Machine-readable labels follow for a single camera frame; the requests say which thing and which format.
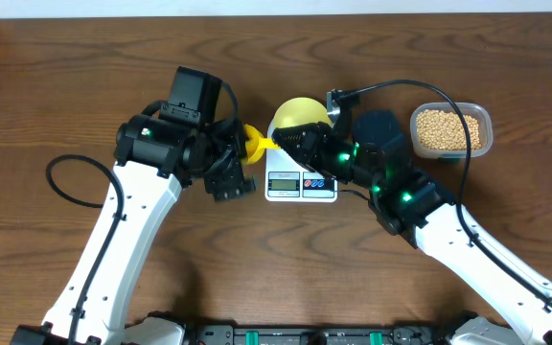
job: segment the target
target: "white background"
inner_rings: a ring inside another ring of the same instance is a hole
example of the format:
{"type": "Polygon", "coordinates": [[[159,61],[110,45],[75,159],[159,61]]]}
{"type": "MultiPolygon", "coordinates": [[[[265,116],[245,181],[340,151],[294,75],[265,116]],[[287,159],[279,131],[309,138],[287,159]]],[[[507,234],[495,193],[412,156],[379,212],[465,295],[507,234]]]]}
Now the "white background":
{"type": "Polygon", "coordinates": [[[0,0],[0,19],[436,12],[552,12],[552,0],[0,0]]]}

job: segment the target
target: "wooden table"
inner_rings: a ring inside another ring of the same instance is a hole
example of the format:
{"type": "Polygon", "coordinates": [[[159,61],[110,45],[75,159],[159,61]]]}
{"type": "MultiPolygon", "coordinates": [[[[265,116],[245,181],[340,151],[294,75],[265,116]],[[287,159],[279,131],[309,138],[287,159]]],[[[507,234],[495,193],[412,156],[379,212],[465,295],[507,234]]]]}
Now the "wooden table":
{"type": "MultiPolygon", "coordinates": [[[[473,159],[465,204],[552,279],[552,14],[366,15],[0,21],[0,343],[39,324],[64,288],[99,210],[48,187],[64,153],[113,163],[119,125],[167,98],[175,68],[233,86],[241,118],[266,131],[284,101],[409,78],[483,105],[495,142],[473,159]]],[[[408,131],[418,105],[398,86],[366,96],[408,131]]],[[[453,190],[460,165],[418,160],[453,190]]],[[[249,167],[263,190],[264,161],[249,167]]],[[[62,188],[101,202],[105,178],[82,163],[62,188]]],[[[215,204],[185,191],[159,231],[128,321],[154,310],[241,324],[445,321],[499,316],[457,276],[376,223],[365,203],[215,204]]]]}

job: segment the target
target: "plastic container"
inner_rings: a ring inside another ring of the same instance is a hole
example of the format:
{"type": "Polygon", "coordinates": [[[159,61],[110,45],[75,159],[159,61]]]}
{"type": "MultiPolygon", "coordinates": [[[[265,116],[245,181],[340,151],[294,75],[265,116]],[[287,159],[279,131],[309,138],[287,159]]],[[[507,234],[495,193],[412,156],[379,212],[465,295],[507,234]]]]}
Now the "plastic container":
{"type": "MultiPolygon", "coordinates": [[[[472,116],[478,121],[478,135],[480,139],[481,149],[473,149],[471,151],[471,157],[481,156],[491,148],[494,143],[494,131],[491,125],[491,118],[485,108],[474,103],[456,103],[461,109],[464,115],[472,116]]],[[[442,103],[425,103],[417,108],[412,113],[410,118],[410,136],[412,136],[412,148],[414,152],[423,158],[465,158],[466,152],[464,150],[441,150],[441,149],[428,149],[421,145],[419,140],[419,132],[417,130],[417,117],[424,110],[443,110],[446,112],[455,112],[455,110],[446,102],[442,103]]]]}

